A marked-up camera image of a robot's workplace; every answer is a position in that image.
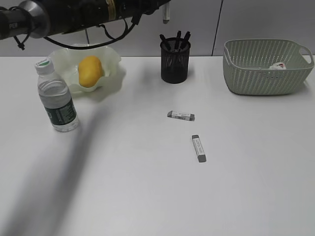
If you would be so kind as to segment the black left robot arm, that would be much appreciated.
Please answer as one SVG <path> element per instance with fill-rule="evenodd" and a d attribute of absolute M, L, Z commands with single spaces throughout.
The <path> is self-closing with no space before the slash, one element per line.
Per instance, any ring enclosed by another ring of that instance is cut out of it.
<path fill-rule="evenodd" d="M 0 11 L 0 38 L 29 34 L 44 38 L 100 24 L 151 15 L 165 0 L 24 0 Z"/>

